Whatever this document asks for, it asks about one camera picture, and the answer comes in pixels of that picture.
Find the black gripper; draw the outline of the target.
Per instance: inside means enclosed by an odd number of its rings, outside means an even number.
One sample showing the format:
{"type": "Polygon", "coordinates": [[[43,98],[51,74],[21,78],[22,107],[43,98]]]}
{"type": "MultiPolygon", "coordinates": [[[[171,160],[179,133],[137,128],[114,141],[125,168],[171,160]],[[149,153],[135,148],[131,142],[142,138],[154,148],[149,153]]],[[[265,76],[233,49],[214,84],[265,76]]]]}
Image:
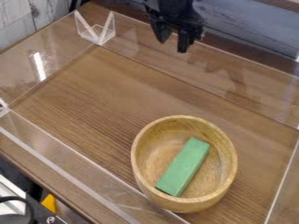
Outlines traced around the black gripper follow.
{"type": "Polygon", "coordinates": [[[206,21],[193,6],[194,0],[143,0],[151,27],[161,43],[178,31],[178,52],[186,53],[202,38],[206,21]]]}

